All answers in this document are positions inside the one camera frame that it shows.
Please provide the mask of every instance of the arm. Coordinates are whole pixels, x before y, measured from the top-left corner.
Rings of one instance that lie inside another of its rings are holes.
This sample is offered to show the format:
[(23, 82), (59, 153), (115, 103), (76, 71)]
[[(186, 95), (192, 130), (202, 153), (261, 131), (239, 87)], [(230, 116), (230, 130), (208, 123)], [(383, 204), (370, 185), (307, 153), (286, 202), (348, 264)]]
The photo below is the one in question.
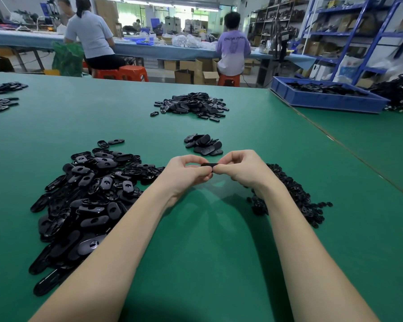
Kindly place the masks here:
[(110, 31), (109, 26), (106, 24), (106, 21), (104, 21), (102, 17), (100, 17), (100, 26), (101, 30), (103, 31), (104, 37), (107, 40), (107, 43), (111, 48), (114, 48), (115, 42), (113, 41), (113, 33)]
[(137, 266), (167, 207), (190, 186), (212, 177), (202, 157), (170, 160), (97, 249), (48, 298), (30, 322), (118, 321)]
[(324, 249), (286, 187), (253, 150), (232, 151), (218, 163), (214, 173), (254, 188), (267, 204), (295, 321), (379, 322)]

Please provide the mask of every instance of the white plastic bag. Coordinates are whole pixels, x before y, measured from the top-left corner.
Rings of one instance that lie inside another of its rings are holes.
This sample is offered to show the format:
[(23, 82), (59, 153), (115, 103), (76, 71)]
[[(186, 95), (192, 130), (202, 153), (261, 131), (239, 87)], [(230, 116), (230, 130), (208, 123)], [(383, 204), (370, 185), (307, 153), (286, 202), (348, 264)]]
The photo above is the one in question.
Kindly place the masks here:
[(342, 62), (340, 62), (333, 82), (345, 82), (350, 84), (352, 78), (358, 70), (358, 67), (363, 63), (363, 59), (357, 59), (356, 57), (350, 57), (345, 55)]

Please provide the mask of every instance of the black shorts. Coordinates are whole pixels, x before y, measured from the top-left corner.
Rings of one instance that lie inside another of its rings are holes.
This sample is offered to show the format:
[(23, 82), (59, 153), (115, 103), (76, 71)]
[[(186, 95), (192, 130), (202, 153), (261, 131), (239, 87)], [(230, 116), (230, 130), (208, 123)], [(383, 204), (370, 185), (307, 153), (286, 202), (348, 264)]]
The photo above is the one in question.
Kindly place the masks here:
[(125, 60), (116, 54), (92, 57), (86, 59), (85, 62), (95, 70), (117, 70), (119, 67), (127, 65)]

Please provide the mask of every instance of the blue box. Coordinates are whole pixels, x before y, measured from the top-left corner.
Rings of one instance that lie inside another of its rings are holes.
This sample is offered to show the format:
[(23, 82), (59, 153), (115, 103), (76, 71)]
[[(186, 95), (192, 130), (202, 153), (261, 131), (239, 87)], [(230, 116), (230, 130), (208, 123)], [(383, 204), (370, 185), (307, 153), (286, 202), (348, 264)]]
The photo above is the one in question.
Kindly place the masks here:
[[(344, 88), (356, 90), (367, 94), (367, 96), (342, 96), (330, 95), (326, 93), (310, 93), (306, 91), (296, 91), (287, 85), (289, 82), (297, 82), (302, 85), (315, 84), (315, 85), (342, 85)], [(344, 84), (340, 82), (331, 81), (316, 81), (311, 79), (296, 79), (274, 77), (272, 81), (272, 90), (278, 94), (291, 106), (296, 107), (310, 107), (321, 109), (333, 109), (340, 111), (351, 111), (361, 113), (375, 113), (379, 114), (387, 105), (389, 100), (387, 98), (375, 95), (364, 89)]]

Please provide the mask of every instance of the woman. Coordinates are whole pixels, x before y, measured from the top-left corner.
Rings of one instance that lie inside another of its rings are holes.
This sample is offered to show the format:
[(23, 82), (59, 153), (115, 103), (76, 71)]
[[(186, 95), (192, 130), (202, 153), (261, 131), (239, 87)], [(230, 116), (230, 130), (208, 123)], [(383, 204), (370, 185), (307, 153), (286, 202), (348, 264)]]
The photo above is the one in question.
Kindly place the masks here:
[(125, 66), (125, 60), (113, 51), (113, 33), (104, 19), (91, 12), (90, 0), (76, 0), (76, 15), (70, 18), (64, 42), (82, 43), (86, 63), (95, 70), (116, 70)]

